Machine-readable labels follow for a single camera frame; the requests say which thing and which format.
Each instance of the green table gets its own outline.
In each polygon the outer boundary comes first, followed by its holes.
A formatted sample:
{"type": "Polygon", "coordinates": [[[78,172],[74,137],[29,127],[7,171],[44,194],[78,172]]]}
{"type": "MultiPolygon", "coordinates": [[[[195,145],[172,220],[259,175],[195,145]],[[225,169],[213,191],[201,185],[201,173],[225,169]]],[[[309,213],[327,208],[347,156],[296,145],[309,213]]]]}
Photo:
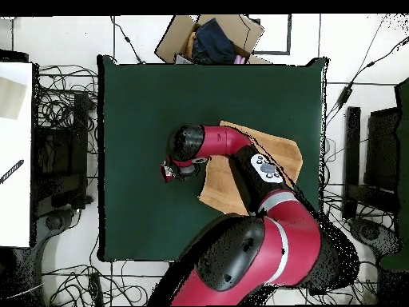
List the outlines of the green table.
{"type": "Polygon", "coordinates": [[[322,73],[309,66],[115,65],[98,57],[100,257],[172,261],[220,212],[199,202],[204,171],[166,185],[159,166],[169,132],[220,120],[297,142],[298,186],[319,208],[322,73]]]}

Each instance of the brown cloth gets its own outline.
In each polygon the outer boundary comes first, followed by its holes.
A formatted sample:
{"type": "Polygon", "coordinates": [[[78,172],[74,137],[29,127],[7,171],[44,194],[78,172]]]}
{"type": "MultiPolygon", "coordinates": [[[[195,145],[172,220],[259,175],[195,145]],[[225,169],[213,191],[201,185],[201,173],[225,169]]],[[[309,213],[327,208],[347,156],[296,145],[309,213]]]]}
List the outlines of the brown cloth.
{"type": "MultiPolygon", "coordinates": [[[[235,127],[239,131],[252,136],[277,164],[283,167],[285,174],[294,183],[296,182],[303,165],[303,158],[301,157],[300,149],[294,141],[274,137],[230,122],[220,122],[220,125],[235,127]]],[[[257,144],[256,147],[261,154],[265,154],[257,144]]],[[[214,156],[206,165],[206,178],[199,200],[223,213],[248,215],[226,157],[214,156]]]]}

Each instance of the white table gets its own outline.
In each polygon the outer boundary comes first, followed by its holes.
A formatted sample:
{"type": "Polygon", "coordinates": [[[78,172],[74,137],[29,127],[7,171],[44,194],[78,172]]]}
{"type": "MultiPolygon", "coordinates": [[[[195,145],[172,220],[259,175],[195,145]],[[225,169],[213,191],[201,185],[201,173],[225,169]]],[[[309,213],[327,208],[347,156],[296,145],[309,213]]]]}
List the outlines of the white table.
{"type": "Polygon", "coordinates": [[[0,118],[0,177],[24,160],[0,185],[0,246],[30,245],[32,71],[31,63],[0,62],[0,77],[27,86],[18,119],[0,118]]]}

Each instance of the white floor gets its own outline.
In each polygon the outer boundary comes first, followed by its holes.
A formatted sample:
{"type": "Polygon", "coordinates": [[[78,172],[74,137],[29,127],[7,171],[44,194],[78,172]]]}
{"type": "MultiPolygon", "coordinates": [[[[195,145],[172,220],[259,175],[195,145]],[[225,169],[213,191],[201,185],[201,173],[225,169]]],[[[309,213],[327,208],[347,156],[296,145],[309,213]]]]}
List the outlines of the white floor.
{"type": "MultiPolygon", "coordinates": [[[[153,51],[165,32],[171,16],[122,16],[116,17],[125,33],[131,39],[136,52],[146,62],[161,62],[153,51]]],[[[285,20],[276,15],[251,15],[260,18],[265,32],[260,40],[260,46],[255,50],[285,50],[287,27],[285,20]]],[[[327,106],[334,105],[344,83],[351,81],[358,71],[367,48],[378,29],[383,14],[293,14],[291,53],[288,56],[267,55],[263,58],[279,64],[302,66],[312,58],[330,58],[327,72],[327,106]]],[[[384,56],[405,35],[408,35],[405,18],[395,15],[388,16],[379,29],[375,41],[364,65],[384,56]]],[[[28,53],[32,62],[40,66],[79,65],[97,72],[96,57],[98,54],[114,56],[119,63],[136,63],[129,44],[124,40],[118,28],[114,29],[109,17],[53,17],[53,18],[17,18],[14,21],[12,38],[11,22],[0,20],[0,48],[28,53]]],[[[361,140],[367,135],[367,119],[371,111],[396,106],[394,85],[409,77],[409,46],[399,48],[399,51],[365,70],[357,79],[353,93],[344,108],[332,120],[327,129],[328,138],[335,142],[335,150],[343,148],[344,111],[347,106],[359,106],[362,110],[361,140]]],[[[86,85],[89,79],[75,79],[76,83],[86,85]]],[[[361,179],[363,177],[365,143],[361,144],[361,179]]],[[[338,153],[334,162],[329,162],[331,183],[342,182],[340,167],[343,153],[338,153]]],[[[97,159],[89,156],[89,176],[96,170],[97,159]]],[[[337,186],[329,186],[328,191],[340,193],[337,186]]],[[[59,237],[52,238],[43,258],[43,272],[65,267],[89,264],[89,254],[97,240],[97,184],[92,182],[88,188],[95,202],[82,212],[79,224],[59,237]]],[[[362,260],[373,261],[369,248],[356,243],[362,260]]],[[[92,262],[102,274],[109,276],[110,263],[100,262],[93,252],[92,262]]],[[[114,280],[122,285],[121,267],[123,261],[113,263],[114,280]]],[[[169,264],[163,262],[127,262],[123,274],[126,285],[143,286],[150,295],[155,284],[160,280],[169,264]]],[[[62,270],[64,275],[44,276],[44,292],[46,300],[57,290],[66,279],[66,274],[72,269],[62,270]]],[[[362,265],[359,279],[376,281],[376,272],[369,265],[362,265]]],[[[105,290],[110,288],[109,281],[102,279],[105,290]]],[[[139,289],[130,289],[127,294],[135,305],[143,305],[146,295],[139,289]]],[[[68,294],[61,293],[54,303],[68,301],[68,294]]],[[[338,295],[339,303],[348,303],[349,297],[338,295]]],[[[308,300],[317,303],[312,297],[308,300]]],[[[369,297],[363,302],[371,303],[369,297]]],[[[270,299],[270,305],[296,305],[306,301],[299,291],[279,290],[270,299]]],[[[129,305],[120,296],[113,299],[113,305],[129,305]]]]}

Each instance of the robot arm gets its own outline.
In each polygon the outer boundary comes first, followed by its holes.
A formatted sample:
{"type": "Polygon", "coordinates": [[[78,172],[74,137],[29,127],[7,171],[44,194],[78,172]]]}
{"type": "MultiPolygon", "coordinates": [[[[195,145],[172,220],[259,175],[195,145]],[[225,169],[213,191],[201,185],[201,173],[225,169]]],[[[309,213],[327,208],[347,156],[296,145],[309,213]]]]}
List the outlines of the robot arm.
{"type": "Polygon", "coordinates": [[[246,135],[225,126],[183,126],[171,134],[167,152],[166,182],[192,176],[212,155],[228,157],[250,215],[213,227],[170,305],[237,305],[263,284],[295,286],[306,278],[320,255],[320,226],[246,135]]]}

